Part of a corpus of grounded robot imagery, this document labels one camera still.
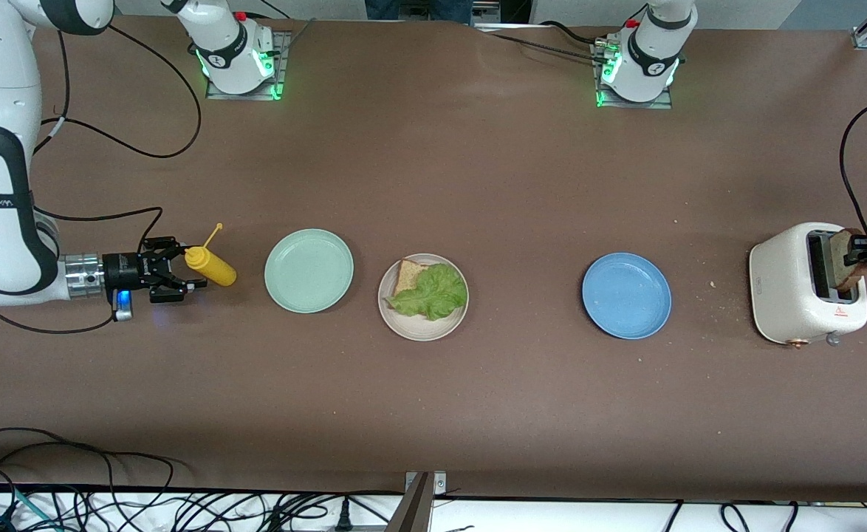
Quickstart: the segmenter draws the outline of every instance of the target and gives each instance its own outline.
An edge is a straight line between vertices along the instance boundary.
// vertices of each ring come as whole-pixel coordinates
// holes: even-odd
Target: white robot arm
[[[112,0],[0,0],[0,305],[69,299],[56,226],[32,205],[29,168],[41,121],[32,51],[36,26],[94,35],[112,21]]]
[[[620,45],[601,81],[625,100],[655,100],[673,81],[680,50],[696,20],[693,0],[651,0],[640,24],[627,24],[608,36]]]
[[[161,0],[177,15],[197,46],[204,72],[221,91],[240,95],[274,75],[266,54],[273,50],[273,32],[245,14],[234,15],[227,0]]]
[[[271,50],[269,28],[237,20],[225,0],[162,2],[177,10],[218,88],[238,94],[265,80],[258,51]],[[35,210],[29,172],[41,125],[41,84],[32,33],[48,27],[96,35],[113,11],[113,0],[0,0],[0,306],[105,292],[114,319],[123,321],[131,318],[130,290],[146,287],[153,303],[163,303],[207,286],[206,279],[171,273],[171,260],[187,249],[172,236],[143,240],[136,252],[64,255],[55,221]]]

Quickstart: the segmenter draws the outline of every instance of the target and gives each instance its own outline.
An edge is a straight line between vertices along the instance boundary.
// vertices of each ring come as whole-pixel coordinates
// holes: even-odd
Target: mint green plate
[[[355,273],[349,246],[335,233],[302,229],[279,240],[266,259],[266,290],[294,313],[318,313],[348,292]]]

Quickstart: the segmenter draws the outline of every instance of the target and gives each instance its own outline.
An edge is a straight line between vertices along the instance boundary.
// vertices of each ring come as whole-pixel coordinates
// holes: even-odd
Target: toast
[[[850,253],[850,239],[853,236],[862,236],[863,232],[859,229],[844,229],[831,236],[831,258],[833,262],[833,279],[831,284],[840,292],[848,292],[848,290],[857,286],[857,282],[866,274],[867,264],[858,262],[856,264],[844,264],[844,256]]]
[[[430,266],[413,262],[413,260],[401,259],[400,266],[397,267],[397,285],[395,285],[392,295],[397,296],[404,290],[413,290],[417,287],[417,276],[428,268]]]

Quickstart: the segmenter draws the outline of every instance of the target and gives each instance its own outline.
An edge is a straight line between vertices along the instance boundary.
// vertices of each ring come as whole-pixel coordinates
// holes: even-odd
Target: brown table
[[[116,25],[200,83],[177,21]],[[556,30],[514,34],[579,50]],[[191,134],[191,102],[156,58],[114,33],[68,45],[73,117],[153,151]],[[55,35],[35,47],[51,117]],[[673,111],[598,109],[579,60],[454,24],[319,21],[292,50],[284,100],[203,101],[204,130],[176,159],[66,126],[32,165],[38,205],[164,205],[154,235],[185,242],[223,222],[213,248],[240,279],[182,305],[138,293],[132,322],[89,334],[0,323],[0,426],[173,455],[191,465],[177,485],[397,489],[438,468],[463,494],[867,499],[867,326],[839,348],[779,347],[755,332],[747,293],[755,243],[855,224],[836,151],[867,104],[867,52],[844,33],[775,31],[697,31],[686,51]],[[849,162],[867,212],[867,117]],[[63,245],[127,251],[145,224],[63,223]],[[262,279],[272,246],[304,227],[338,233],[356,264],[314,316],[282,310]],[[660,334],[621,341],[586,316],[580,279],[614,251],[669,279]],[[384,270],[416,252],[470,280],[466,320],[429,344],[377,313]],[[107,314],[6,311],[48,327]],[[69,452],[21,464],[23,480],[105,482]],[[136,464],[120,481],[161,472]]]

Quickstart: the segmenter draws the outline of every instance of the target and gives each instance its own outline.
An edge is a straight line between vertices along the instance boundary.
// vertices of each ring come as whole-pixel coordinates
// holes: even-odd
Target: person
[[[431,20],[451,20],[470,24],[473,0],[430,0]],[[400,0],[365,0],[371,20],[397,20]]]

